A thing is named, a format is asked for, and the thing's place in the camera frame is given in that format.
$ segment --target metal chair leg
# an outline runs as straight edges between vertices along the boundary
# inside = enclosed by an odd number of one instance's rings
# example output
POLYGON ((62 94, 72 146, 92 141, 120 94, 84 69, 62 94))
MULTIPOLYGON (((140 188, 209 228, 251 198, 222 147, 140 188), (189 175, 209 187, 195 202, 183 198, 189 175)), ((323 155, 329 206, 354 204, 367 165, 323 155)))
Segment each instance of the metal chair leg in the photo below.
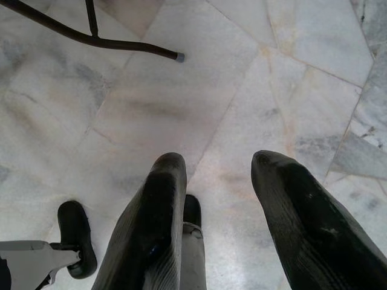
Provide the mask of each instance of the metal chair leg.
POLYGON ((157 47, 148 43, 111 40, 98 37, 97 19, 94 11, 93 0, 86 0, 86 7, 88 10, 89 25, 91 29, 91 36, 74 30, 57 20, 37 11, 36 9, 24 4, 20 0, 0 0, 0 4, 9 9, 55 31, 72 40, 81 42, 83 44, 92 45, 94 47, 110 48, 113 50, 133 50, 144 51, 146 53, 153 53, 159 56, 174 59, 177 62, 184 62, 184 54, 167 50, 162 47, 157 47))

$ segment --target marble floor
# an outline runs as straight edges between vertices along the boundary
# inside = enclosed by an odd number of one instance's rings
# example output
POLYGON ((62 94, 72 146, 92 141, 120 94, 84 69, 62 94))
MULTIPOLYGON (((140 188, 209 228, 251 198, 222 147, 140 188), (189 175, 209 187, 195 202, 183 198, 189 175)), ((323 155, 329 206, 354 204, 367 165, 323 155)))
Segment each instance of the marble floor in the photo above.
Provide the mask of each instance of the marble floor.
MULTIPOLYGON (((81 0, 25 1, 88 32, 81 0)), ((102 261, 155 159, 181 153, 203 208, 209 289, 289 289, 250 181, 253 153, 296 158, 387 254, 385 0, 96 0, 100 36, 183 64, 69 40, 0 7, 0 240, 59 240, 85 205, 102 261)), ((65 270, 50 288, 90 289, 65 270)))

